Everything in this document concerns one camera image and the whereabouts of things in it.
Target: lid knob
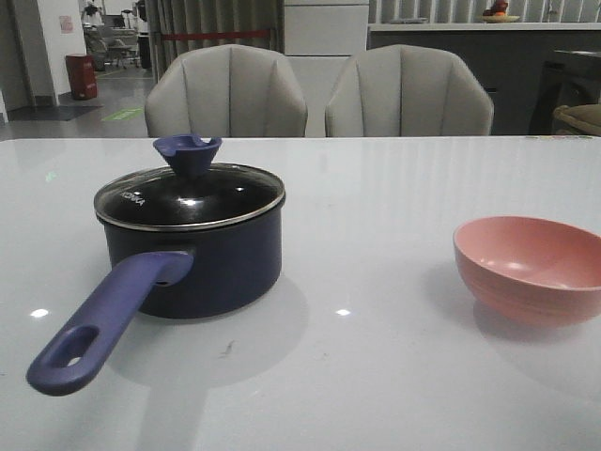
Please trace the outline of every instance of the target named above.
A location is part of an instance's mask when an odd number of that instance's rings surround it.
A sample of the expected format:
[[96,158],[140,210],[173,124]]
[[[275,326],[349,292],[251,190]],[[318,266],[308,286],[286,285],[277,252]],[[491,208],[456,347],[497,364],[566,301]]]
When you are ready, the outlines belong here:
[[208,142],[195,133],[164,136],[152,143],[152,146],[180,177],[196,178],[210,168],[213,157],[222,144],[222,138],[210,138]]

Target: saucepan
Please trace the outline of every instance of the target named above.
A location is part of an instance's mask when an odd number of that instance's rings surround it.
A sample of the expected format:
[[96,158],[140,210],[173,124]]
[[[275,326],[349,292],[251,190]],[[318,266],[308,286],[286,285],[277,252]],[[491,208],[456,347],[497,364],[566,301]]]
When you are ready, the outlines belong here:
[[171,319],[220,315],[258,299],[282,267],[283,182],[212,163],[221,138],[154,141],[169,166],[116,179],[94,197],[112,270],[27,371],[43,394],[90,383],[137,311]]

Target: white table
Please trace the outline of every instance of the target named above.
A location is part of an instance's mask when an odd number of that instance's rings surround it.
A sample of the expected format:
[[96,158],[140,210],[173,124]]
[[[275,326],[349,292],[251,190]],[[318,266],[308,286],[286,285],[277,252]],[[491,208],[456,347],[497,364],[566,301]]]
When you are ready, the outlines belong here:
[[598,138],[226,139],[216,160],[285,181],[273,289],[216,319],[139,314],[86,388],[30,388],[32,359],[109,271],[92,197],[163,165],[150,143],[0,143],[0,449],[601,447],[601,319],[514,324],[474,301],[452,246],[496,214],[601,233]]

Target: bowl rim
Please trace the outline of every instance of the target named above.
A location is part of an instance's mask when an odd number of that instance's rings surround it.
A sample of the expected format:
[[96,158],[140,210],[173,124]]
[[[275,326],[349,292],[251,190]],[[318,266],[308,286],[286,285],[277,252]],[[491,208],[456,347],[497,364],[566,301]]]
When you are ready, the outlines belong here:
[[455,247],[455,250],[458,251],[458,252],[460,252],[461,255],[464,258],[466,258],[467,260],[471,261],[473,264],[475,264],[479,268],[482,268],[483,270],[492,272],[492,273],[498,275],[499,277],[503,277],[505,279],[512,280],[512,281],[518,282],[520,284],[528,285],[528,286],[531,286],[531,287],[547,288],[547,289],[553,289],[553,290],[565,291],[565,292],[574,292],[574,291],[577,291],[577,292],[595,292],[595,291],[598,291],[598,290],[601,289],[601,285],[596,285],[594,287],[567,287],[567,288],[564,288],[564,287],[558,287],[558,286],[555,286],[555,285],[538,284],[538,283],[531,282],[531,281],[524,280],[524,279],[520,279],[520,278],[517,278],[517,277],[512,277],[511,275],[503,274],[503,273],[501,273],[499,271],[493,270],[493,269],[491,269],[491,268],[489,268],[489,267],[481,264],[479,261],[476,261],[472,257],[468,256],[464,252],[464,250],[459,246],[459,244],[457,243],[457,235],[466,226],[469,226],[470,224],[477,223],[477,222],[480,222],[480,221],[483,221],[483,220],[501,219],[501,218],[507,218],[507,219],[526,219],[526,220],[530,220],[530,221],[543,222],[543,223],[549,223],[549,224],[555,224],[555,225],[559,225],[559,226],[564,226],[564,227],[576,230],[577,232],[589,235],[589,236],[591,236],[591,237],[593,237],[593,238],[601,241],[601,235],[597,235],[596,233],[593,233],[590,230],[587,230],[585,228],[578,227],[578,226],[575,226],[575,225],[567,224],[567,223],[564,223],[562,221],[555,221],[555,220],[541,218],[541,217],[536,217],[536,216],[520,216],[520,215],[514,215],[514,214],[502,214],[502,215],[482,216],[482,217],[479,217],[479,218],[473,218],[473,219],[470,219],[470,220],[465,221],[464,223],[458,225],[455,228],[455,231],[453,232],[453,245]]

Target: pot lid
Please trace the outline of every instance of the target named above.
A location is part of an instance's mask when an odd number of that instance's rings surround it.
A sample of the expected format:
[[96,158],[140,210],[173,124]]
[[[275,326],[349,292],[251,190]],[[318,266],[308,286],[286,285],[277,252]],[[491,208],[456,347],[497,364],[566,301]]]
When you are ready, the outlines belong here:
[[100,188],[98,217],[146,231],[188,231],[230,226],[281,204],[284,184],[268,171],[211,163],[220,138],[177,135],[153,145],[170,164],[128,174]]

